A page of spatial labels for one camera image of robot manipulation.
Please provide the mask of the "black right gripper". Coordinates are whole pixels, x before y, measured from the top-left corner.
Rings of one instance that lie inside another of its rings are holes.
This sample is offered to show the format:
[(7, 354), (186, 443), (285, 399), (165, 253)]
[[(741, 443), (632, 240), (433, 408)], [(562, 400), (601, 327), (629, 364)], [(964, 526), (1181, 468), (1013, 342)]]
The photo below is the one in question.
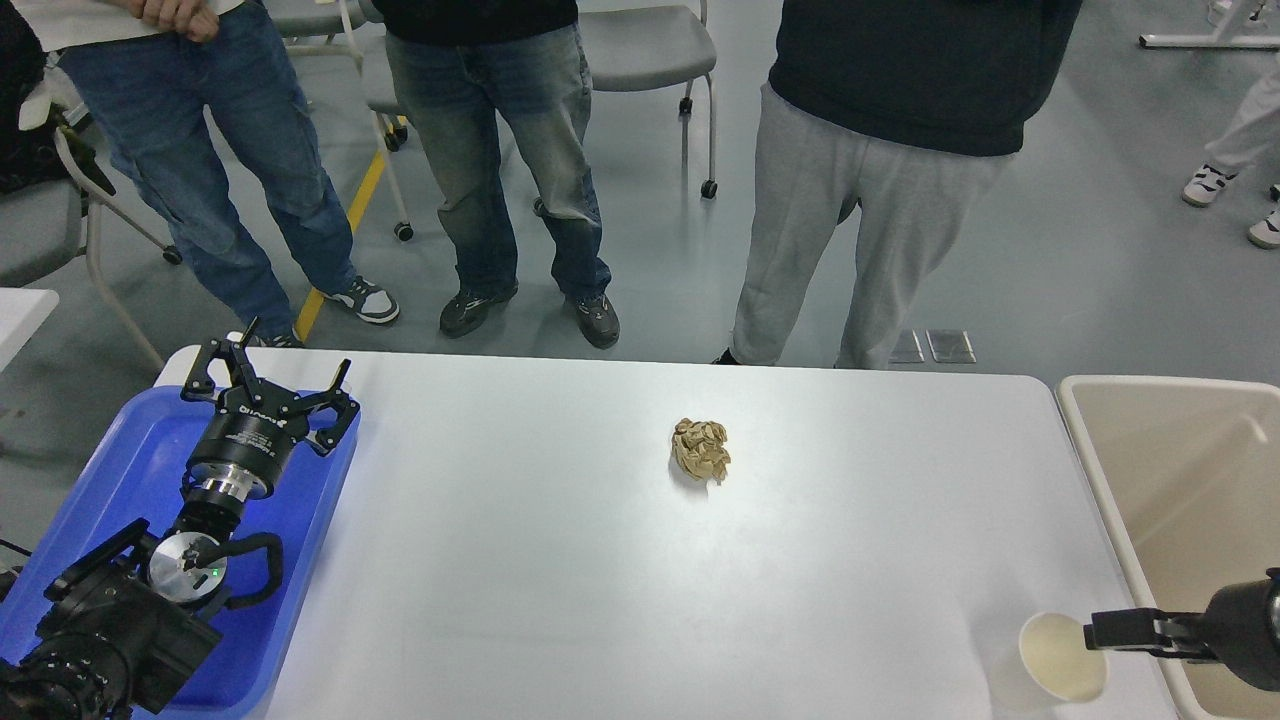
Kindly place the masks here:
[(1125, 609), (1093, 612), (1084, 625), (1088, 650), (1148, 653), (1156, 659), (1225, 665), (1244, 683), (1279, 691), (1277, 571), (1265, 580), (1217, 591), (1197, 612)]

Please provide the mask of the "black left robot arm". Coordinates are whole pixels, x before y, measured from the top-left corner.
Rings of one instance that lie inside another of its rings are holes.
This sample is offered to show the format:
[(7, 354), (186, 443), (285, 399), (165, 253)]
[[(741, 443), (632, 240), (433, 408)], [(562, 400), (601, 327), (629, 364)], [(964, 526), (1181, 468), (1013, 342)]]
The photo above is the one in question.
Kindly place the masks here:
[(349, 366), (291, 389), (215, 338), (122, 409), (3, 602), (5, 719), (237, 719), (262, 697), (355, 454)]

